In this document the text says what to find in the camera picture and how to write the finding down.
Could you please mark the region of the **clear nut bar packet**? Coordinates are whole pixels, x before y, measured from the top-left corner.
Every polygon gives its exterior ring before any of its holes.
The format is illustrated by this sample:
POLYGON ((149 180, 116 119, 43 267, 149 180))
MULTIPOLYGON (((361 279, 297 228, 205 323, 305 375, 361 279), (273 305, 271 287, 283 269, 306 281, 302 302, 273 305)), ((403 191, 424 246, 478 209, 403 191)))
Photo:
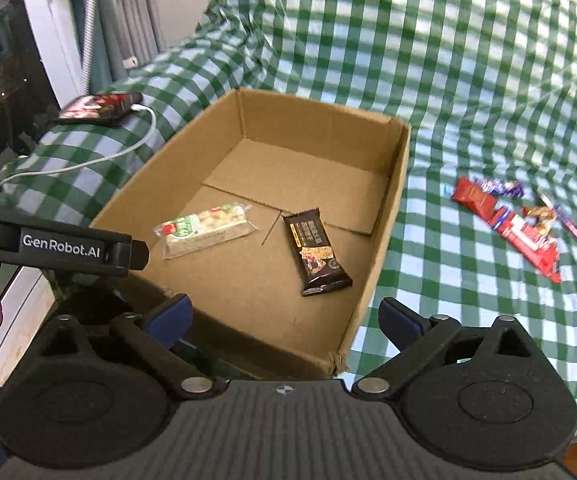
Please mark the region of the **clear nut bar packet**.
POLYGON ((248 205, 223 204, 162 222, 154 233, 162 239, 162 258, 174 259, 254 233, 248 205))

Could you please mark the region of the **dark brown snack bar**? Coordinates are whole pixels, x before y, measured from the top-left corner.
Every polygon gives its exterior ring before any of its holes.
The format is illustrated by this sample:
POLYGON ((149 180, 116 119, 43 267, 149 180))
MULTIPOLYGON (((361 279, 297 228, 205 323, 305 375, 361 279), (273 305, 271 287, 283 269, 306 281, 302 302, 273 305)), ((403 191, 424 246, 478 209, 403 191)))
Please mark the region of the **dark brown snack bar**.
POLYGON ((319 208, 282 219, 302 274, 304 297, 351 287, 353 279, 337 261, 319 208))

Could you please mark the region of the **red KitKat wrapper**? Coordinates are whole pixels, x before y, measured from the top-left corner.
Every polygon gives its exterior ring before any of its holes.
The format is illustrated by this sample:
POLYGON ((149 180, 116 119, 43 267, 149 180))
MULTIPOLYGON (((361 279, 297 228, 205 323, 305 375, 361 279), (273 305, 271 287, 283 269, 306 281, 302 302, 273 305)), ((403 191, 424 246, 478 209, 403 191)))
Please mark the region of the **red KitKat wrapper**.
POLYGON ((561 282, 557 242, 538 231, 512 209, 502 206, 489 220, 491 229, 509 242, 546 278, 561 282))

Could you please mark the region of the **purple candy wrapper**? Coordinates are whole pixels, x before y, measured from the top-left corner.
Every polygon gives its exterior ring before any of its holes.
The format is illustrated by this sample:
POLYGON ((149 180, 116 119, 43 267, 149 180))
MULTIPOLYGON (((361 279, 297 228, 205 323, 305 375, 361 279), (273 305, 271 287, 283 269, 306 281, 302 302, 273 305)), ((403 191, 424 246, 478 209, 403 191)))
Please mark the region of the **purple candy wrapper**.
POLYGON ((521 182, 511 180, 486 179, 475 177, 474 183, 484 192, 492 196, 507 196, 522 198, 525 194, 521 182))

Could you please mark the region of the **thin red stick packet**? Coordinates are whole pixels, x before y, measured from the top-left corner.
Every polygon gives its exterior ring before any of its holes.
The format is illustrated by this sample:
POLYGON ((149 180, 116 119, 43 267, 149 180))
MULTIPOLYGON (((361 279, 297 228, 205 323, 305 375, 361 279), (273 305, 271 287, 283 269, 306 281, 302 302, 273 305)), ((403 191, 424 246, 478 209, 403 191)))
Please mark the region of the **thin red stick packet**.
POLYGON ((537 196, 543 202, 546 207, 552 209, 560 220, 560 222, 565 226, 565 228, 573 235, 575 240, 577 241, 577 225, 573 222, 569 215, 565 212, 563 207, 558 203, 551 200, 543 191, 537 191, 537 196))

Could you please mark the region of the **small red snack packet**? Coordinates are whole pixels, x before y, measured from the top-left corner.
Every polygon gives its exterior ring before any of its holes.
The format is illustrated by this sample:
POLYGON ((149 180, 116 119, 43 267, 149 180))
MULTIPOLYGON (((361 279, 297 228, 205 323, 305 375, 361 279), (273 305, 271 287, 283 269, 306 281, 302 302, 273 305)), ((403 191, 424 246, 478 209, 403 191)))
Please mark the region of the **small red snack packet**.
POLYGON ((477 217, 489 221, 494 217, 497 198, 484 192, 476 183, 461 176, 453 191, 453 200, 470 209, 477 217))

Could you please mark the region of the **green white checkered cloth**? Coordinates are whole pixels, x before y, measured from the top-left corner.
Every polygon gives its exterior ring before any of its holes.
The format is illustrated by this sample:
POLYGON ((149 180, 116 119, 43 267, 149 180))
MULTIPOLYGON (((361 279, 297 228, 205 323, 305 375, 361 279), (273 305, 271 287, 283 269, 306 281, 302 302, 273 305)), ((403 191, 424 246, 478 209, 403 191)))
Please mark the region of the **green white checkered cloth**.
POLYGON ((577 3, 208 0, 195 32, 115 82, 147 113, 57 126, 0 172, 0 207, 85 226, 166 141, 236 88, 403 118, 403 200, 377 296, 473 325, 519 318, 577 402, 577 241, 560 283, 450 200, 456 178, 519 181, 577 225, 577 3))

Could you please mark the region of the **brown cardboard box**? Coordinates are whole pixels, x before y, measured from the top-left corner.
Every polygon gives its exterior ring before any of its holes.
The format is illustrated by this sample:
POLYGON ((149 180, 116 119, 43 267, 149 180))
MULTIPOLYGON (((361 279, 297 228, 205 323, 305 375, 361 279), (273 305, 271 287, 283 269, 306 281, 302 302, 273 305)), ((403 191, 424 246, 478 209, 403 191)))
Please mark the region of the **brown cardboard box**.
POLYGON ((328 378, 346 356, 377 286, 406 182, 411 131, 398 117, 269 91, 231 91, 182 128, 106 204, 97 229, 150 248, 117 282, 146 311, 169 296, 193 304, 186 335, 257 377, 328 378), (254 231, 174 259, 162 222, 227 203, 254 231), (288 214, 316 209, 351 286, 305 297, 288 214))

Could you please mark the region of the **black smartphone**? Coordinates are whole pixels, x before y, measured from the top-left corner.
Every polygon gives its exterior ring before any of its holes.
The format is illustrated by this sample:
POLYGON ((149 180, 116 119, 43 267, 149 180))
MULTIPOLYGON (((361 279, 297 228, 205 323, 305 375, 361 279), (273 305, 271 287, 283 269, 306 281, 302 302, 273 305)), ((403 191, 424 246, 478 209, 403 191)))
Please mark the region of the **black smartphone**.
POLYGON ((131 113, 133 105, 142 101, 140 92, 78 96, 58 112, 54 122, 59 125, 115 125, 131 113))

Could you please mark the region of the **small gold wrapped candy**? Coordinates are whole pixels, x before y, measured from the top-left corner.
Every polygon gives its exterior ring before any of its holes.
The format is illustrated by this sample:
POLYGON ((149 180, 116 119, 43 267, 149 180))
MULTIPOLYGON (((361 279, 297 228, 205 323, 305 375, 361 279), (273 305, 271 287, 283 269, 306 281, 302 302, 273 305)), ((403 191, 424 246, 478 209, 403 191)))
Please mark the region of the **small gold wrapped candy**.
POLYGON ((557 214, 548 206, 524 207, 523 215, 525 218, 534 219, 534 229, 541 236, 547 236, 552 230, 557 214))

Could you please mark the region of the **grey curtain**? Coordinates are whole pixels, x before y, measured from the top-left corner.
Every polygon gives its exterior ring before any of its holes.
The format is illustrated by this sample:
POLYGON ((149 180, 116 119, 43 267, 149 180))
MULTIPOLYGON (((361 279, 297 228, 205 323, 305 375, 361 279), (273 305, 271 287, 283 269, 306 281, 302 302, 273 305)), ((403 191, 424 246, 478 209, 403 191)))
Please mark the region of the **grey curtain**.
POLYGON ((108 87, 162 51, 155 0, 69 0, 89 93, 108 87))

